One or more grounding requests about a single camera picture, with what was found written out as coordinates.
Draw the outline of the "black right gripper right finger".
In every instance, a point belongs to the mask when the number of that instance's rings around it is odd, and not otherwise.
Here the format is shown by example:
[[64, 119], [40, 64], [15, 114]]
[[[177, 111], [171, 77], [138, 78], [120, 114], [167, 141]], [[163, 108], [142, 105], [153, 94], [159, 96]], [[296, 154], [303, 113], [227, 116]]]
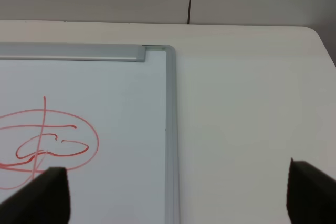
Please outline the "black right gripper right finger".
[[286, 207], [291, 223], [335, 223], [335, 179], [306, 161], [292, 159]]

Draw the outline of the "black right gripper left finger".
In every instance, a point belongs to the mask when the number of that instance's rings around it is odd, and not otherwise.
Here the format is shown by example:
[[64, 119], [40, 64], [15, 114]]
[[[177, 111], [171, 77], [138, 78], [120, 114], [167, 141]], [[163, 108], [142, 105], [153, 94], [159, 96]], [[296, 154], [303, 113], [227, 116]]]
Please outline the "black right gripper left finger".
[[51, 167], [1, 203], [1, 223], [68, 223], [67, 170]]

